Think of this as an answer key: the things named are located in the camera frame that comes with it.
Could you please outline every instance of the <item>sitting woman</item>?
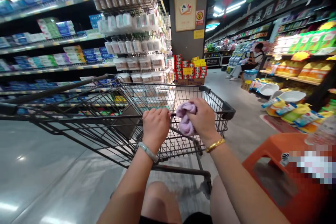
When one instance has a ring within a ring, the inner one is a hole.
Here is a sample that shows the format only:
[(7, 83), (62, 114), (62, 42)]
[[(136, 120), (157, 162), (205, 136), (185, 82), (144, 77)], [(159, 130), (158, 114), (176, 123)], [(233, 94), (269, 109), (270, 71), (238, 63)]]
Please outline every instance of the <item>sitting woman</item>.
[(255, 46), (254, 51), (256, 53), (256, 56), (254, 56), (253, 52), (250, 52), (250, 57), (245, 65), (237, 65), (233, 68), (233, 70), (230, 73), (230, 76), (226, 76), (226, 79), (230, 79), (230, 81), (238, 79), (238, 76), (240, 72), (245, 71), (245, 70), (251, 70), (256, 68), (258, 65), (259, 61), (263, 58), (264, 51), (263, 49), (263, 44), (259, 43)]

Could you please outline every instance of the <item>water bottle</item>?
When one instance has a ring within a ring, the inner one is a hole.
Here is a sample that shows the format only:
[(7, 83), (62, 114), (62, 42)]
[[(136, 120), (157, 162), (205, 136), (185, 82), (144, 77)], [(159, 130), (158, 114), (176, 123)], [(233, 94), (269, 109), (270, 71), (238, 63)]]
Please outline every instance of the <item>water bottle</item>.
[(308, 145), (336, 145), (336, 115), (327, 118), (305, 140)]

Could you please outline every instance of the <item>bracelet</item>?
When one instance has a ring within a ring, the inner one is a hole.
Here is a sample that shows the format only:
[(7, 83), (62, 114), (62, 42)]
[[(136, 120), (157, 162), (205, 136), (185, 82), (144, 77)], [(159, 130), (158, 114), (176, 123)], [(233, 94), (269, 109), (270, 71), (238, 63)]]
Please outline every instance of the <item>bracelet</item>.
[(153, 160), (154, 163), (156, 163), (159, 160), (158, 157), (143, 142), (139, 142), (136, 147), (137, 148), (140, 147), (141, 149), (143, 149), (146, 152), (146, 154)]
[(210, 147), (206, 148), (206, 149), (205, 149), (205, 152), (206, 152), (206, 153), (209, 153), (209, 152), (211, 152), (213, 149), (215, 149), (218, 145), (221, 145), (221, 144), (223, 144), (223, 143), (225, 143), (225, 139), (224, 139), (224, 138), (219, 139), (216, 143), (214, 143), (214, 144), (212, 144)]

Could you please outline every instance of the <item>red stool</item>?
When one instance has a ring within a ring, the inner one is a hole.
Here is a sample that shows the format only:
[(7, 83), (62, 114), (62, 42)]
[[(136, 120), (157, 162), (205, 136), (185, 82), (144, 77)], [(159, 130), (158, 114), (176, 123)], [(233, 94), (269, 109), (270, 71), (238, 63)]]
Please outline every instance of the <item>red stool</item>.
[[(281, 159), (283, 153), (291, 151), (307, 151), (311, 149), (305, 144), (306, 134), (301, 133), (281, 133), (272, 135), (266, 139), (244, 162), (243, 166), (257, 181), (261, 188), (261, 182), (253, 172), (254, 165), (260, 158), (269, 157), (270, 165), (276, 165), (288, 178), (296, 185), (297, 193), (285, 206), (278, 206), (281, 212), (292, 224), (310, 224), (317, 223), (317, 218), (323, 208), (328, 189), (326, 185), (319, 184), (319, 181), (301, 173), (296, 167), (295, 162), (289, 162), (287, 165)], [(265, 193), (277, 205), (272, 196), (263, 188)]]

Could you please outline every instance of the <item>plastic bowl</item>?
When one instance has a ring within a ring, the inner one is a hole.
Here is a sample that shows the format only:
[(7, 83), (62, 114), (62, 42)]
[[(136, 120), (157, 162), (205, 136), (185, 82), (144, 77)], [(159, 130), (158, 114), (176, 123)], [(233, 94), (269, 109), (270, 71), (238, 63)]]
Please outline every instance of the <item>plastic bowl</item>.
[(259, 93), (265, 96), (271, 96), (278, 90), (279, 86), (277, 84), (268, 83), (259, 90)]
[(279, 98), (285, 102), (299, 102), (306, 96), (306, 93), (300, 91), (287, 91), (279, 95)]

